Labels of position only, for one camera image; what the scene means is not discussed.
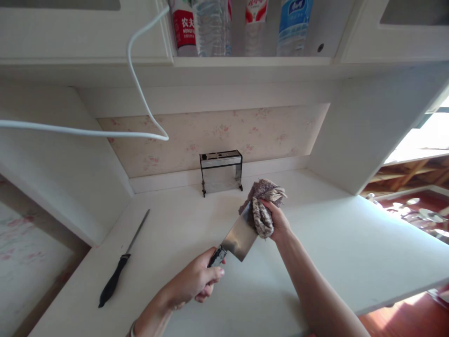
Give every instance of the white cable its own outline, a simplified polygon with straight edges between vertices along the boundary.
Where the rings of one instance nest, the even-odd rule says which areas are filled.
[[[143,138],[154,138],[159,140],[168,140],[168,135],[165,130],[159,125],[158,122],[154,119],[148,104],[146,103],[144,93],[140,87],[139,81],[137,79],[136,73],[134,72],[134,68],[132,66],[131,61],[131,47],[134,43],[134,40],[138,38],[140,35],[148,31],[151,27],[153,27],[165,14],[170,10],[169,6],[166,6],[154,19],[152,19],[147,25],[136,31],[131,35],[128,45],[126,47],[126,59],[128,61],[128,68],[131,72],[134,83],[136,84],[137,90],[139,91],[140,98],[144,102],[144,106],[150,116],[151,121],[156,125],[156,127],[162,132],[163,136],[157,135],[155,133],[146,133],[146,132],[114,132],[114,131],[95,131],[95,130],[83,130],[83,129],[75,129],[64,126],[56,126],[56,125],[47,125],[47,124],[39,124],[39,123],[30,123],[30,122],[21,122],[21,121],[12,121],[12,120],[0,120],[0,128],[9,128],[9,129],[31,129],[31,130],[41,130],[41,131],[51,131],[51,132],[60,132],[60,133],[69,133],[79,136],[93,136],[93,137],[143,137]]]

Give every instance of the water bottle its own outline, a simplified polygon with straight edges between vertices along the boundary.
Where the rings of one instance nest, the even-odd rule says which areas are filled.
[[[193,0],[198,56],[231,55],[231,0]]]
[[[190,0],[170,0],[178,56],[198,56]]]
[[[262,38],[268,0],[246,0],[245,56],[262,56]]]
[[[282,0],[277,56],[301,56],[313,0]]]

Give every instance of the white cabinet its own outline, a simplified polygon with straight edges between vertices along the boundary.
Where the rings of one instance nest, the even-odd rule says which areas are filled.
[[[157,1],[120,0],[118,11],[0,7],[0,64],[123,63],[131,34],[163,8]],[[166,23],[135,41],[134,62],[171,63]]]
[[[343,63],[449,59],[449,3],[359,1],[337,56]]]

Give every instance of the cleaver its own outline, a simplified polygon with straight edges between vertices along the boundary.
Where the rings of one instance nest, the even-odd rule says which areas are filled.
[[[243,262],[257,238],[257,233],[254,229],[253,213],[250,212],[250,204],[251,202],[246,205],[228,235],[210,258],[208,268],[219,266],[227,252],[231,252],[240,262]]]

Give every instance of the red label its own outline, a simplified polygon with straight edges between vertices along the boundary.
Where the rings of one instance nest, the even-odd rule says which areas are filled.
[[[196,45],[193,13],[178,9],[173,13],[173,26],[178,48],[187,44]]]

